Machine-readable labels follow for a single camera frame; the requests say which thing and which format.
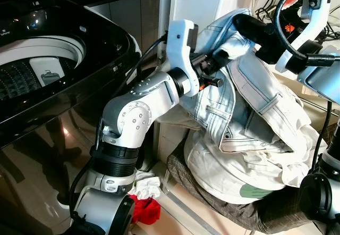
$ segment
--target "washing machine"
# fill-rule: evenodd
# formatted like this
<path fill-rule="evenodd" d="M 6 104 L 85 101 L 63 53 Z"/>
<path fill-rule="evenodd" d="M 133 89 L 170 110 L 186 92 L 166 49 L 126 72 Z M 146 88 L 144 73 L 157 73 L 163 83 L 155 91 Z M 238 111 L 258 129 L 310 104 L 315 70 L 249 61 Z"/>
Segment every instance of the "washing machine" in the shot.
<path fill-rule="evenodd" d="M 96 123 L 140 51 L 67 0 L 0 0 L 0 11 L 0 233 L 61 234 Z"/>

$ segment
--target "red cloth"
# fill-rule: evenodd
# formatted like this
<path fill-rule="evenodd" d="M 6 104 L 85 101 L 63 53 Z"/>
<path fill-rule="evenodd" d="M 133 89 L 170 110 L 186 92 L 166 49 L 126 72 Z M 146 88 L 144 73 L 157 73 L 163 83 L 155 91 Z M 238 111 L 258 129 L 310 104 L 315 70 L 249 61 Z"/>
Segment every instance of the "red cloth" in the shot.
<path fill-rule="evenodd" d="M 157 201 L 152 198 L 137 199 L 136 195 L 130 195 L 130 198 L 135 202 L 132 223 L 139 221 L 145 224 L 153 224 L 159 219 L 160 205 Z"/>

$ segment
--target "black washing machine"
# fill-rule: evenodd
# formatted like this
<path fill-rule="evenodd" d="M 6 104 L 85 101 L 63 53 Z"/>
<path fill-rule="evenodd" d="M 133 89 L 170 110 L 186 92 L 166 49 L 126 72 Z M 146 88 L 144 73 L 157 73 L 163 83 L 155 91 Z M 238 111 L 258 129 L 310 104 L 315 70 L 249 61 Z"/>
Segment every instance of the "black washing machine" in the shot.
<path fill-rule="evenodd" d="M 128 33 L 72 2 L 0 0 L 0 233 L 69 227 L 70 184 L 139 57 Z"/>

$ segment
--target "brown plaid fabric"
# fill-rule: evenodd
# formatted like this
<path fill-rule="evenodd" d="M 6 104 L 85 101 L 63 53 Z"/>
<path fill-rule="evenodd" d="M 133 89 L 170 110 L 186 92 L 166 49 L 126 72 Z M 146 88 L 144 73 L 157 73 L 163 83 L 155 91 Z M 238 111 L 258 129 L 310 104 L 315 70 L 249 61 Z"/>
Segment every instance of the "brown plaid fabric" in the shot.
<path fill-rule="evenodd" d="M 286 231 L 311 222 L 299 210 L 298 188 L 285 187 L 262 200 L 245 205 L 229 204 L 209 194 L 196 182 L 185 163 L 185 140 L 169 155 L 167 166 L 173 178 L 199 201 L 247 230 L 266 234 Z"/>

